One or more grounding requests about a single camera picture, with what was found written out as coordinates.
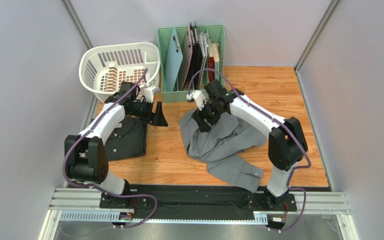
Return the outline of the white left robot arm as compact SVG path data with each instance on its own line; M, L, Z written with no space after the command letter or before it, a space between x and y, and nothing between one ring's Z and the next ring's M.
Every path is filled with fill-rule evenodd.
M127 181L109 170L105 143L126 116L138 117L153 126L168 126L161 101L152 111L158 91L150 83L122 82L119 91L104 101L101 112L88 127L66 137L62 174L71 186L92 187L112 196L128 194Z

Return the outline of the grey long sleeve shirt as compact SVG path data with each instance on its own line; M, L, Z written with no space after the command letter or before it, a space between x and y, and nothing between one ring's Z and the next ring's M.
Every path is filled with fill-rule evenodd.
M228 113L223 113L209 132L200 132L193 113L192 109L178 121L187 155L206 163L207 172L215 178L255 193L264 171L238 153L263 146L267 137L245 120Z

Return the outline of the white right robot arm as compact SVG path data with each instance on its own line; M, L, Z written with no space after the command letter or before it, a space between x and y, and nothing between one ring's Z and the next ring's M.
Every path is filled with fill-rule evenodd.
M224 113L249 123L268 141L268 157L273 165L267 194L280 198L289 191L292 172L305 157L308 145L300 121L284 118L257 105L237 88L227 90L219 80L207 84L204 90L188 89L186 99L196 103L192 118L201 132L209 132Z

